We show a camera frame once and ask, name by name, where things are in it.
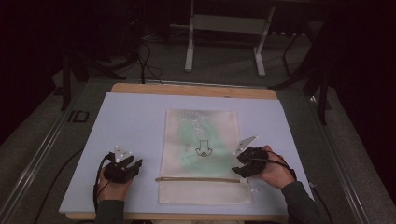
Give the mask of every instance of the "metal leg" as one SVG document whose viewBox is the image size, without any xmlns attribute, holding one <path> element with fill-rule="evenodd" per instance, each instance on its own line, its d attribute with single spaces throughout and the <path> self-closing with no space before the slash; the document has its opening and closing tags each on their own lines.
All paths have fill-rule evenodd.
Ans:
<svg viewBox="0 0 396 224">
<path fill-rule="evenodd" d="M 192 60 L 194 55 L 194 0 L 190 0 L 190 26 L 189 26 L 189 46 L 187 47 L 186 66 L 184 70 L 190 72 L 192 70 Z"/>
<path fill-rule="evenodd" d="M 268 29 L 271 24 L 271 19 L 274 15 L 275 8 L 276 8 L 275 6 L 271 7 L 267 19 L 265 20 L 264 25 L 262 27 L 262 34 L 261 34 L 262 38 L 260 39 L 260 43 L 257 47 L 253 48 L 254 58 L 256 60 L 257 72 L 259 77 L 265 77 L 264 64 L 262 62 L 262 46 L 264 45 L 265 38 L 268 35 Z"/>
<path fill-rule="evenodd" d="M 68 55 L 64 56 L 63 59 L 63 78 L 62 78 L 62 97 L 64 99 L 62 103 L 62 111 L 65 111 L 67 106 L 70 103 L 71 93 L 70 93 L 70 66 L 69 66 L 69 59 Z"/>
<path fill-rule="evenodd" d="M 288 73 L 288 76 L 290 76 L 290 71 L 289 71 L 289 67 L 288 67 L 288 62 L 286 60 L 286 52 L 288 52 L 288 50 L 290 49 L 291 45 L 294 43 L 294 41 L 296 41 L 297 37 L 299 35 L 296 35 L 289 43 L 288 47 L 285 49 L 285 51 L 283 51 L 282 54 L 282 60 L 283 60 L 283 64 L 285 64 L 285 68 L 286 68 L 286 72 Z"/>
<path fill-rule="evenodd" d="M 320 96 L 318 105 L 318 116 L 322 124 L 326 125 L 326 104 L 327 104 L 327 90 L 329 89 L 329 73 L 324 71 L 321 84 L 320 84 Z"/>
</svg>

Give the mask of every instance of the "dark background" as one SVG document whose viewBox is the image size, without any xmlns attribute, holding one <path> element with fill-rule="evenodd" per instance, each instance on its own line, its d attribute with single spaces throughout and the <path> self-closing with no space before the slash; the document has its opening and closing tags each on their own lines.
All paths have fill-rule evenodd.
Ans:
<svg viewBox="0 0 396 224">
<path fill-rule="evenodd" d="M 76 3 L 65 2 L 68 6 Z M 92 52 L 93 57 L 106 56 L 106 47 L 101 47 L 106 44 L 105 40 L 90 39 L 90 34 L 98 32 L 95 29 L 98 19 L 92 16 L 90 9 L 92 1 L 79 3 L 85 4 L 84 7 L 70 7 L 78 8 L 78 11 L 70 13 L 60 11 L 64 1 L 0 1 L 0 144 L 53 92 L 55 86 L 51 76 L 62 68 L 61 46 L 64 43 L 76 38 L 73 43 L 86 46 L 84 43 L 88 41 L 99 46 L 93 48 L 96 49 Z M 188 8 L 185 0 L 149 0 L 145 10 L 146 22 L 166 37 L 169 32 L 167 24 L 188 23 Z M 332 34 L 322 41 L 344 41 L 342 47 L 332 54 L 337 59 L 331 73 L 331 85 L 336 88 L 375 169 L 396 202 L 394 8 L 396 4 L 391 1 L 359 1 L 353 10 L 342 14 L 341 20 L 335 18 L 340 22 L 339 29 L 332 30 Z M 221 7 L 221 13 L 260 17 L 260 11 L 255 8 L 241 10 L 238 4 Z M 296 31 L 298 24 L 291 22 L 295 21 L 291 15 L 301 16 L 301 13 L 296 6 L 278 7 L 271 30 L 288 34 Z M 73 27 L 79 27 L 75 30 L 80 35 L 60 35 L 59 32 L 66 30 L 59 25 L 60 20 L 77 21 Z M 330 52 L 331 47 L 324 44 L 321 52 Z"/>
</svg>

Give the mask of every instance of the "table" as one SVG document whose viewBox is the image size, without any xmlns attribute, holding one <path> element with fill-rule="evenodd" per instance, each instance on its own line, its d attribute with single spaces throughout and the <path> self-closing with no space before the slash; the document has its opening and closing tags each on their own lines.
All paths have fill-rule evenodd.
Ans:
<svg viewBox="0 0 396 224">
<path fill-rule="evenodd" d="M 260 35 L 260 42 L 257 47 L 253 48 L 253 53 L 258 75 L 260 77 L 264 77 L 265 70 L 264 64 L 262 62 L 262 46 L 264 45 L 265 38 L 267 37 L 268 29 L 270 27 L 271 19 L 274 15 L 275 9 L 275 6 L 270 6 L 270 10 L 265 19 L 202 15 L 194 14 L 194 0 L 190 0 L 189 45 L 187 48 L 185 65 L 186 72 L 190 72 L 192 70 L 192 61 L 194 54 L 194 29 L 201 29 Z"/>
<path fill-rule="evenodd" d="M 211 101 L 217 101 L 223 99 L 223 97 L 226 97 L 226 99 L 232 100 L 230 104 L 232 105 L 236 101 L 240 102 L 245 102 L 246 101 L 253 101 L 254 99 L 256 100 L 270 100 L 269 103 L 276 103 L 277 102 L 277 97 L 276 94 L 273 91 L 269 90 L 257 90 L 257 89 L 239 89 L 239 88 L 217 88 L 217 87 L 203 87 L 203 86 L 159 86 L 159 85 L 136 85 L 136 84 L 116 84 L 112 92 L 117 92 L 117 93 L 126 93 L 126 92 L 133 92 L 133 93 L 140 93 L 142 96 L 147 97 L 146 99 L 153 99 L 152 97 L 162 97 L 162 100 L 166 100 L 166 98 L 173 97 L 175 99 L 178 97 L 178 100 L 182 100 L 183 95 L 189 95 L 189 96 L 205 96 L 205 101 L 206 102 L 211 102 Z M 131 104 L 130 101 L 125 103 L 127 105 L 134 105 Z M 104 105 L 109 106 L 108 102 L 105 100 Z M 116 106 L 110 107 L 114 108 L 115 110 L 121 110 L 123 107 L 117 108 Z M 239 113 L 238 116 L 241 120 L 248 118 L 255 118 L 254 116 L 250 116 L 250 112 L 258 113 L 260 114 L 262 111 L 255 111 L 254 109 L 251 109 L 250 107 L 246 110 L 247 114 L 241 114 Z M 85 172 L 87 170 L 91 170 L 91 172 L 88 172 L 89 174 L 94 174 L 95 169 L 97 169 L 97 164 L 99 163 L 99 157 L 103 157 L 106 154 L 106 148 L 110 148 L 112 141 L 114 140 L 113 138 L 118 138 L 120 135 L 124 135 L 123 137 L 127 137 L 131 139 L 130 135 L 126 132 L 118 133 L 117 128 L 120 128 L 121 130 L 124 130 L 124 127 L 122 123 L 126 123 L 126 126 L 130 126 L 130 121 L 127 120 L 126 117 L 124 118 L 119 118 L 117 117 L 118 125 L 120 126 L 114 126 L 112 123 L 114 118 L 112 119 L 106 119 L 105 121 L 103 118 L 106 116 L 109 116 L 107 113 L 108 111 L 102 111 L 98 116 L 97 120 L 101 120 L 101 122 L 96 121 L 95 125 L 93 126 L 92 133 L 90 136 L 90 139 L 87 142 L 86 149 L 84 150 L 83 155 L 81 156 L 80 162 L 78 164 L 78 168 L 75 172 L 75 175 L 82 175 L 81 172 Z M 272 116 L 274 119 L 276 119 L 276 115 L 274 114 L 268 114 L 267 116 Z M 288 127 L 288 124 L 286 123 L 286 120 L 284 120 L 285 123 L 277 123 L 276 126 L 283 126 L 283 127 Z M 252 122 L 258 123 L 258 127 L 253 128 L 252 132 L 257 133 L 258 136 L 262 134 L 260 133 L 260 130 L 263 130 L 262 124 L 259 121 L 253 120 Z M 98 125 L 105 125 L 107 129 L 104 129 L 103 127 L 99 127 Z M 244 130 L 244 128 L 241 126 L 241 134 L 242 133 L 247 133 L 247 130 Z M 277 130 L 276 128 L 271 128 L 268 127 L 271 132 L 267 132 L 267 135 L 276 135 Z M 142 146 L 148 146 L 149 142 L 158 142 L 159 139 L 162 139 L 163 136 L 159 136 L 161 132 L 157 132 L 158 130 L 153 130 L 154 132 L 150 131 L 149 133 L 152 134 L 152 136 L 149 137 L 147 136 L 147 132 L 142 132 L 142 133 L 136 133 L 134 132 L 133 137 L 134 139 L 141 139 L 139 142 L 143 142 Z M 277 145 L 281 148 L 292 148 L 291 150 L 288 151 L 283 151 L 281 152 L 283 156 L 286 157 L 288 160 L 288 163 L 291 167 L 293 167 L 296 170 L 296 173 L 298 174 L 298 179 L 301 180 L 305 188 L 307 189 L 308 193 L 309 187 L 307 184 L 306 177 L 304 175 L 304 170 L 301 165 L 301 162 L 299 160 L 299 156 L 296 151 L 294 142 L 292 141 L 292 137 L 290 134 L 290 131 L 287 133 L 287 136 L 285 139 L 291 139 L 291 141 L 277 141 Z M 93 149 L 93 148 L 98 148 L 96 145 L 97 142 L 93 141 L 98 141 L 98 139 L 111 139 L 111 140 L 104 140 L 103 142 L 100 143 L 101 148 L 104 149 Z M 269 142 L 270 145 L 276 145 L 274 142 Z M 161 149 L 162 143 L 156 143 L 156 146 L 158 149 Z M 158 187 L 157 185 L 141 185 L 139 183 L 145 182 L 145 178 L 147 179 L 152 179 L 153 180 L 158 177 L 158 167 L 159 165 L 157 163 L 161 163 L 161 155 L 157 155 L 156 150 L 152 151 L 144 151 L 144 150 L 136 150 L 134 152 L 136 158 L 145 158 L 144 159 L 144 167 L 146 171 L 143 171 L 140 173 L 140 175 L 137 177 L 137 179 L 140 177 L 140 181 L 136 179 L 134 182 L 134 186 L 132 187 L 132 195 L 134 195 L 134 201 L 131 202 L 132 204 L 129 206 L 126 204 L 125 207 L 125 218 L 127 219 L 187 219 L 187 220 L 272 220 L 272 221 L 285 221 L 287 219 L 287 210 L 286 210 L 286 205 L 283 201 L 283 196 L 281 195 L 280 191 L 277 189 L 273 189 L 266 184 L 264 184 L 262 181 L 257 180 L 256 182 L 252 180 L 252 186 L 254 189 L 263 189 L 262 193 L 258 193 L 253 196 L 253 204 L 248 204 L 248 205 L 237 205 L 237 206 L 202 206 L 202 205 L 166 205 L 166 204 L 158 204 L 157 201 L 157 192 Z M 65 200 L 61 206 L 61 213 L 66 213 L 66 215 L 69 218 L 72 219 L 93 219 L 94 218 L 94 212 L 92 211 L 92 205 L 88 202 L 89 206 L 86 206 L 82 209 L 76 208 L 81 206 L 82 204 L 86 203 L 84 202 L 84 197 L 88 197 L 88 199 L 85 199 L 85 201 L 88 201 L 90 197 L 90 192 L 92 190 L 92 185 L 91 181 L 86 181 L 85 179 L 90 179 L 88 175 L 82 175 L 78 180 L 84 183 L 78 183 L 78 190 L 76 190 L 76 186 L 74 186 L 73 181 L 70 184 L 70 187 L 68 191 L 66 192 L 65 195 Z M 146 195 L 145 197 L 140 197 L 140 194 L 145 194 L 149 193 L 152 196 L 150 197 L 149 195 Z M 73 197 L 70 195 L 77 194 L 78 196 L 78 203 L 76 202 L 71 202 L 68 200 L 69 197 Z M 134 212 L 128 213 L 129 209 L 133 208 Z M 263 211 L 270 211 L 270 215 L 264 214 Z"/>
</svg>

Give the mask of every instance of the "cable on floor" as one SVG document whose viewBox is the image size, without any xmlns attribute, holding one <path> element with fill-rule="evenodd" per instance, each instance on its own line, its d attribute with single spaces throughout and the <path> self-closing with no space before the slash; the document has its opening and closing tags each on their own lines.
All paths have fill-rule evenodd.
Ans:
<svg viewBox="0 0 396 224">
<path fill-rule="evenodd" d="M 320 195 L 318 194 L 318 191 L 315 189 L 315 184 L 313 184 L 312 182 L 309 181 L 309 187 L 311 187 L 311 189 L 314 191 L 314 193 L 317 195 L 317 197 L 319 198 L 320 202 L 323 204 L 323 207 L 326 211 L 326 214 L 329 218 L 330 223 L 332 223 L 332 215 L 330 214 L 329 208 L 327 207 L 326 203 L 323 201 L 323 199 L 320 197 Z"/>
<path fill-rule="evenodd" d="M 79 153 L 82 152 L 83 149 L 80 149 L 79 151 L 77 151 L 75 154 L 73 154 L 65 163 L 64 165 L 61 167 L 61 169 L 58 171 L 58 173 L 56 174 L 55 178 L 52 180 L 52 183 L 49 186 L 49 190 L 47 191 L 46 196 L 44 197 L 43 202 L 41 202 L 40 208 L 38 209 L 38 212 L 35 216 L 35 224 L 37 223 L 37 221 L 40 219 L 41 213 L 43 211 L 44 205 L 46 204 L 46 201 L 48 199 L 48 197 L 50 196 L 50 192 L 52 191 L 53 186 L 55 185 L 56 181 L 58 180 L 59 175 L 61 174 L 61 172 L 64 170 L 64 168 L 66 167 L 66 165 L 73 160 Z"/>
<path fill-rule="evenodd" d="M 142 44 L 143 46 L 145 46 L 146 49 L 148 50 L 148 56 L 146 57 L 146 60 L 143 59 L 143 57 L 142 57 L 141 55 L 139 55 L 139 57 L 138 57 L 138 60 L 139 60 L 139 62 L 140 62 L 140 66 L 141 66 L 141 69 L 142 69 L 141 75 L 140 75 L 141 83 L 142 83 L 142 84 L 145 84 L 145 82 L 146 82 L 145 80 L 146 80 L 147 78 L 145 77 L 145 69 L 146 69 L 146 67 L 147 67 L 147 69 L 150 71 L 150 73 L 153 75 L 153 77 L 154 77 L 155 79 L 157 79 L 158 81 L 160 81 L 161 84 L 163 84 L 162 81 L 159 79 L 159 76 L 161 76 L 161 75 L 163 74 L 163 70 L 162 70 L 161 68 L 148 65 L 149 57 L 150 57 L 150 55 L 151 55 L 151 49 L 150 49 L 149 45 L 147 45 L 147 44 L 144 43 L 143 41 L 141 42 L 141 44 Z M 155 75 L 154 72 L 153 72 L 151 69 L 158 69 L 158 70 L 160 70 L 160 74 L 159 74 L 159 75 Z"/>
</svg>

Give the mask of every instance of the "person's right hand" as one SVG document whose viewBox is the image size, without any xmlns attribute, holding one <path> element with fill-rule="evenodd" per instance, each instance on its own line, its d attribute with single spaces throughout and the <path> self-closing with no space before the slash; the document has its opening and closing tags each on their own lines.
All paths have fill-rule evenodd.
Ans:
<svg viewBox="0 0 396 224">
<path fill-rule="evenodd" d="M 102 168 L 100 173 L 100 182 L 98 186 L 98 200 L 118 200 L 125 201 L 125 196 L 128 192 L 129 187 L 132 184 L 132 179 L 124 184 L 112 183 L 105 179 L 104 172 L 106 168 Z"/>
<path fill-rule="evenodd" d="M 269 146 L 262 147 L 262 150 L 268 152 L 268 160 L 279 161 L 285 164 L 285 162 L 282 160 L 283 157 L 279 158 L 280 156 L 276 155 Z M 290 170 L 272 162 L 268 162 L 265 166 L 265 169 L 259 175 L 257 175 L 257 177 L 277 189 L 283 189 L 288 184 L 295 181 Z"/>
</svg>

